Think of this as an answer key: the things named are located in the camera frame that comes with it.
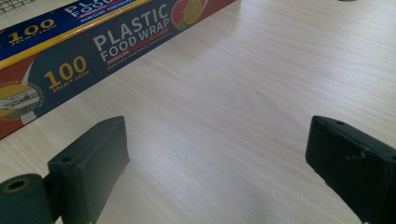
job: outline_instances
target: clamp hole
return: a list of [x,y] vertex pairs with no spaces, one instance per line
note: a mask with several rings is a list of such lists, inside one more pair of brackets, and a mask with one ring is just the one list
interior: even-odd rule
[[61,162],[70,162],[72,159],[70,157],[64,157]]

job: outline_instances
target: yellow circle graphic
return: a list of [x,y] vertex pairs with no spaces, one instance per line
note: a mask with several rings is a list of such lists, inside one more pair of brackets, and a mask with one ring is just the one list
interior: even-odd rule
[[40,96],[27,85],[8,85],[0,88],[0,117],[17,118],[34,110]]
[[202,2],[200,0],[190,1],[186,9],[184,9],[184,22],[191,25],[198,21],[199,16],[202,12]]

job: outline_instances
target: cardboard box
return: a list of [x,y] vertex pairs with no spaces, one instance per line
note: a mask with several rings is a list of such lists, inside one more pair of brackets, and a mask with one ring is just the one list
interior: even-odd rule
[[0,139],[235,0],[80,0],[0,31]]

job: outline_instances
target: dark green plastic piece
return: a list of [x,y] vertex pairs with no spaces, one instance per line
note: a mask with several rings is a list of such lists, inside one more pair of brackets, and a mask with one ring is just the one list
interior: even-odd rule
[[396,150],[344,122],[314,116],[306,161],[360,218],[396,223]]
[[123,117],[99,122],[49,161],[49,174],[0,185],[1,224],[96,223],[129,162]]

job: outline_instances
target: light wood surface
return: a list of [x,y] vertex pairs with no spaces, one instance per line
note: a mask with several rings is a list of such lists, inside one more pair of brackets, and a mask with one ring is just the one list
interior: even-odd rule
[[1,140],[1,181],[122,115],[131,162],[99,223],[360,223],[306,140],[321,115],[396,147],[395,36],[394,0],[238,0]]

